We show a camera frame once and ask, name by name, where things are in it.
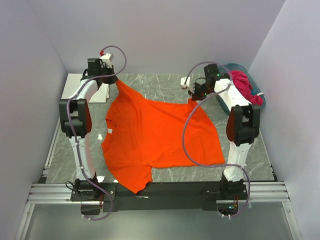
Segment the orange t-shirt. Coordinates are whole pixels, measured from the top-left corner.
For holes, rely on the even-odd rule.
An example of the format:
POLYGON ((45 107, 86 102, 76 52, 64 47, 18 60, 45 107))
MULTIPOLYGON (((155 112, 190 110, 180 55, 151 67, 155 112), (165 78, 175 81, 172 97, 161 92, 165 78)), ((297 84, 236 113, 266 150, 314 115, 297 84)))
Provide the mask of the orange t-shirt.
POLYGON ((225 162, 218 132, 195 101, 149 100, 120 80, 116 86, 101 147, 110 173, 128 190, 143 190, 154 168, 225 162))

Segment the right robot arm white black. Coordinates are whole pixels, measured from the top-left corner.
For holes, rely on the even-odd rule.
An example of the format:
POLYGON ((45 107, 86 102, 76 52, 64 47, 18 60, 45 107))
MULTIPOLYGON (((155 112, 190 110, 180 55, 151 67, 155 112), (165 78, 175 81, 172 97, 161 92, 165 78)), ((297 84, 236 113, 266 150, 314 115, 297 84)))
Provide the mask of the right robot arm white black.
POLYGON ((226 66, 210 61, 203 64, 205 83, 195 83, 189 95, 200 104, 217 95, 229 110, 226 125, 229 152, 227 162, 223 164, 219 194, 230 200, 249 189, 244 182, 249 179, 245 166, 248 152, 260 133, 260 107, 239 92, 226 66))

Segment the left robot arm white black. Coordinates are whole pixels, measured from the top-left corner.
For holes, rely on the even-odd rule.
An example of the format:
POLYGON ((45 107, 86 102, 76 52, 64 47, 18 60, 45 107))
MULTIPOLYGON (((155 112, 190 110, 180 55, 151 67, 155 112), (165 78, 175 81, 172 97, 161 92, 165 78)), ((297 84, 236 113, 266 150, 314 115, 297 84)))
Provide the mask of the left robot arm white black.
POLYGON ((113 84, 117 80, 113 55, 107 53, 100 58, 89 58, 87 69, 82 74, 79 86, 70 97, 59 101, 60 127, 68 137, 76 165, 76 180, 72 184, 72 194, 88 201, 113 200, 112 193, 98 183, 96 170, 90 154, 89 136, 92 130, 92 119, 89 101, 105 84, 113 84))

